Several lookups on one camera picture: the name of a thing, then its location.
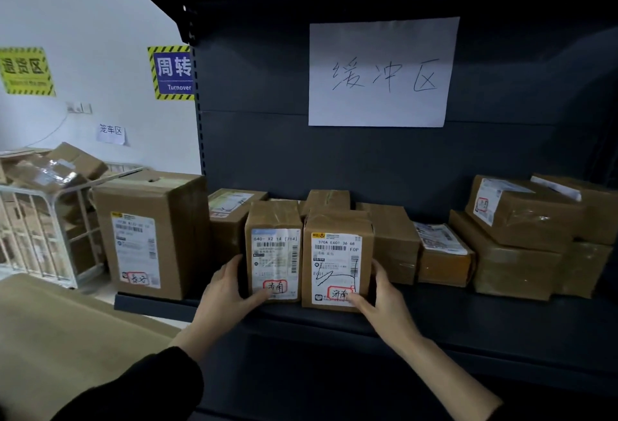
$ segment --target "metal cage cart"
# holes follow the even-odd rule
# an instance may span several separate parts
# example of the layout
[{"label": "metal cage cart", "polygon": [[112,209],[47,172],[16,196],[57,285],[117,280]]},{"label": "metal cage cart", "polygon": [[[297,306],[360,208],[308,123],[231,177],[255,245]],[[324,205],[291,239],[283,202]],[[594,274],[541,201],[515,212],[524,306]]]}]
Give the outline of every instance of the metal cage cart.
[{"label": "metal cage cart", "polygon": [[[78,288],[103,272],[105,254],[92,187],[142,170],[141,166],[108,162],[99,180],[54,195],[0,185],[0,271],[27,273]],[[71,198],[72,206],[67,206]]]}]

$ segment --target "yellow and black striped border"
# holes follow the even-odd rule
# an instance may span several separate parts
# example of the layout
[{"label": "yellow and black striped border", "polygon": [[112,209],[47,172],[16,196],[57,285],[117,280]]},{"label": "yellow and black striped border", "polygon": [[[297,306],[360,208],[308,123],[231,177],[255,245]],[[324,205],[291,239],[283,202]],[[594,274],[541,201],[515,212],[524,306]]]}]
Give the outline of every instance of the yellow and black striped border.
[{"label": "yellow and black striped border", "polygon": [[195,95],[191,94],[190,96],[184,94],[161,94],[159,92],[159,84],[156,80],[156,67],[155,67],[155,53],[164,53],[164,52],[190,52],[191,47],[189,45],[175,45],[171,47],[148,47],[148,57],[150,59],[150,70],[153,76],[153,85],[154,87],[154,96],[157,100],[195,100]]},{"label": "yellow and black striped border", "polygon": [[9,83],[7,82],[7,76],[0,68],[0,73],[2,73],[2,80],[4,82],[4,89],[6,90],[7,94],[13,94],[18,96],[56,96],[56,90],[54,89],[54,81],[52,81],[51,79],[50,66],[47,62],[45,50],[43,50],[41,47],[0,47],[0,58],[6,54],[14,57],[20,55],[40,55],[42,63],[41,69],[43,71],[43,74],[36,76],[30,75],[30,79],[36,81],[44,81],[46,83],[45,89],[14,89],[10,87]]}]

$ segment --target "white paper sign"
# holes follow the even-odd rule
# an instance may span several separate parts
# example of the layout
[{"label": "white paper sign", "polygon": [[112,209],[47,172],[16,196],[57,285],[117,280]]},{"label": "white paper sign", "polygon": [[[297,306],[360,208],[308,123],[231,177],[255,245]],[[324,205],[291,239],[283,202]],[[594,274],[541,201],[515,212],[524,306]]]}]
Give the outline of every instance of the white paper sign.
[{"label": "white paper sign", "polygon": [[122,145],[127,141],[127,134],[123,127],[101,123],[97,128],[97,141]]},{"label": "white paper sign", "polygon": [[311,24],[309,125],[442,127],[459,17]]}]

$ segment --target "shipping label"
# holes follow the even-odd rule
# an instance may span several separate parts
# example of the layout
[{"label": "shipping label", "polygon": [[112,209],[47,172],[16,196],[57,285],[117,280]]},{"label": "shipping label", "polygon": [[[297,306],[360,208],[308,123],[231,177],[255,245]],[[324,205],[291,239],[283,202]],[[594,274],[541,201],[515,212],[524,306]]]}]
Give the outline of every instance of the shipping label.
[{"label": "shipping label", "polygon": [[415,222],[421,242],[426,250],[450,253],[453,255],[467,255],[468,251],[444,224],[421,224]]},{"label": "shipping label", "polygon": [[359,291],[362,251],[358,235],[312,233],[313,304],[353,307],[346,297]]},{"label": "shipping label", "polygon": [[208,201],[210,217],[227,217],[231,212],[244,205],[252,196],[253,193],[227,191],[221,196]]},{"label": "shipping label", "polygon": [[160,289],[155,220],[117,212],[111,215],[120,280]]},{"label": "shipping label", "polygon": [[570,199],[574,199],[575,201],[582,200],[582,192],[576,190],[574,188],[567,187],[565,185],[561,185],[560,183],[550,182],[549,180],[545,180],[544,178],[535,177],[534,175],[530,178],[530,182],[538,183],[539,185],[543,185],[544,187],[551,188],[558,193],[562,193],[564,196],[569,197]]},{"label": "shipping label", "polygon": [[298,298],[300,229],[251,230],[251,287],[271,300]]},{"label": "shipping label", "polygon": [[494,214],[500,203],[503,191],[521,191],[522,193],[534,193],[534,191],[520,187],[515,183],[499,180],[497,178],[483,178],[476,192],[474,214],[488,225],[493,225]]}]

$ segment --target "周转 sign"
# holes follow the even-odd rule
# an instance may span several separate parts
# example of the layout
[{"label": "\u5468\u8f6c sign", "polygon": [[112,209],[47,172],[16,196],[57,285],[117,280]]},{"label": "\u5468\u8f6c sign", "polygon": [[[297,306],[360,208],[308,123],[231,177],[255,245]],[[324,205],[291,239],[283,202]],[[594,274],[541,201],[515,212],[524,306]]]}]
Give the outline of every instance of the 周转 sign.
[{"label": "\u5468\u8f6c sign", "polygon": [[195,83],[189,45],[148,47],[157,100],[193,100]]},{"label": "\u5468\u8f6c sign", "polygon": [[56,96],[42,48],[0,47],[0,74],[8,94]]}]

